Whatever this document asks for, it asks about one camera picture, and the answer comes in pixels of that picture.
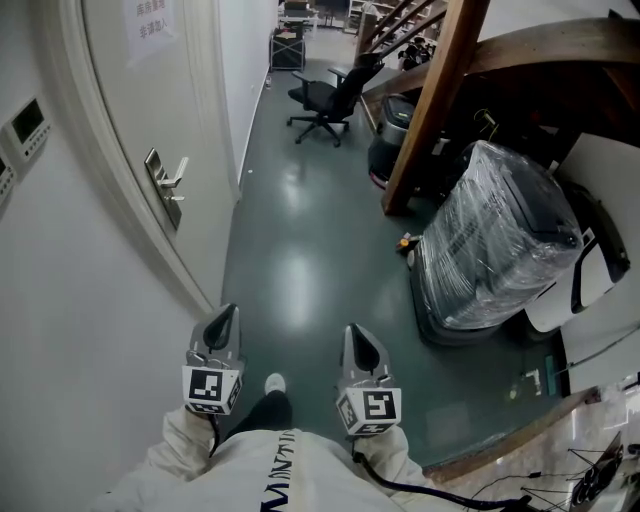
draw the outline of hallway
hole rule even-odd
[[[331,81],[331,65],[309,60],[304,74]],[[420,341],[395,244],[406,231],[422,231],[427,216],[382,214],[381,190],[367,176],[371,132],[359,106],[340,148],[323,130],[296,145],[304,126],[285,121],[302,111],[287,96],[299,83],[288,72],[272,76],[253,125],[227,256],[223,300],[240,307],[248,367],[225,430],[278,371],[296,426],[343,440],[333,402],[350,322],[388,348],[403,391],[402,426],[423,466],[482,448],[548,411],[560,398],[548,396],[544,382],[535,396],[533,380],[521,374],[539,368],[544,376],[549,346],[523,351],[502,335],[460,349]]]

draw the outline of office chair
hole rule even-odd
[[[339,69],[329,68],[329,71],[338,77],[338,86],[334,87],[326,82],[307,80],[302,73],[294,71],[293,76],[302,81],[302,87],[291,89],[289,97],[298,103],[302,103],[304,110],[316,112],[315,116],[299,116],[287,119],[287,126],[293,121],[307,121],[307,126],[297,138],[296,144],[300,144],[313,130],[322,127],[335,139],[333,145],[340,147],[340,137],[331,128],[331,124],[344,125],[344,131],[349,130],[349,122],[346,117],[353,114],[362,88],[384,67],[377,54],[363,54],[356,60],[355,67],[345,74]]]

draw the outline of sleeve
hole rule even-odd
[[[93,512],[143,510],[161,494],[204,474],[209,465],[213,428],[184,407],[164,417],[163,441],[147,451],[146,460],[100,496]]]
[[[435,488],[433,481],[422,474],[422,468],[409,458],[409,443],[400,427],[394,426],[384,434],[356,440],[355,450],[364,454],[373,470],[385,480]],[[364,468],[361,476],[406,511],[450,512],[461,509],[432,496],[380,487],[369,478]]]

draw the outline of thermostat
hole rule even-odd
[[[16,182],[16,171],[9,165],[5,154],[0,151],[0,205],[9,195],[11,187]]]
[[[28,162],[49,136],[51,123],[42,100],[31,98],[5,125],[9,142],[23,162]]]

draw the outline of door handle plate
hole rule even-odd
[[[175,196],[173,191],[180,184],[180,181],[182,181],[188,163],[189,158],[183,158],[180,161],[175,177],[169,178],[160,160],[160,155],[158,155],[155,148],[151,148],[151,151],[149,151],[149,154],[144,159],[144,165],[149,173],[149,177],[153,182],[171,223],[176,229],[178,229],[180,220],[182,219],[182,210],[180,209],[179,202],[183,201],[184,197]]]

